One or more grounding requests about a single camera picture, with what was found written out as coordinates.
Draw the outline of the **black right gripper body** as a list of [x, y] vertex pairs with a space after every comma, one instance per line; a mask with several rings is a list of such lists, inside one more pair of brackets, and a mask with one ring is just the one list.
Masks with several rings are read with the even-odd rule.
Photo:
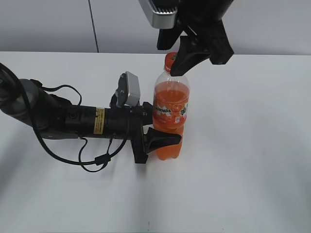
[[213, 65], [224, 65], [233, 56], [223, 16], [233, 3], [231, 0], [173, 0], [177, 3], [174, 27], [159, 30], [158, 50], [169, 50], [177, 38], [187, 36], [210, 52]]

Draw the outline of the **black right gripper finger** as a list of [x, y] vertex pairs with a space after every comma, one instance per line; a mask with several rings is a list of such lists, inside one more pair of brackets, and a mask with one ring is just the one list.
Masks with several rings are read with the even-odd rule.
[[190, 69], [210, 57], [209, 50], [187, 36], [180, 37], [180, 46], [171, 67], [170, 75], [183, 76]]

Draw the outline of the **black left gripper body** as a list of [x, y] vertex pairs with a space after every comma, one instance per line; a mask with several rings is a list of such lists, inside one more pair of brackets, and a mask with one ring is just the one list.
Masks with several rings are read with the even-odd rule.
[[136, 106], [117, 106], [117, 97], [112, 97], [110, 108], [105, 110], [105, 135], [110, 139], [122, 140], [115, 152], [106, 152], [106, 156], [118, 154], [126, 141], [131, 142], [135, 163], [146, 163], [148, 153], [155, 149], [153, 142], [156, 131], [149, 128], [144, 133], [143, 127], [152, 124], [152, 105], [144, 102]]

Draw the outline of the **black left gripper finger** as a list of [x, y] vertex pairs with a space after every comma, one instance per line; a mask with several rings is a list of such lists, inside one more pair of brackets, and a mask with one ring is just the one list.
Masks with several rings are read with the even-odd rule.
[[145, 152], [148, 154], [159, 148], [178, 145], [182, 136], [175, 133], [166, 133], [149, 128], [145, 134]]

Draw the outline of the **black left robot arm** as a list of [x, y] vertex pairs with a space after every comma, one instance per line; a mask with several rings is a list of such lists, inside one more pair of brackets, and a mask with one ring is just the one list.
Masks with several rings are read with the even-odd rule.
[[118, 88], [108, 108], [72, 104], [55, 95], [37, 80], [19, 79], [8, 67], [0, 67], [0, 109], [6, 115], [31, 126], [41, 146], [44, 140], [108, 138], [131, 142], [137, 164], [147, 162], [156, 149], [177, 145], [179, 134], [165, 133], [144, 126], [153, 122], [153, 107], [140, 103], [138, 77], [120, 75]]

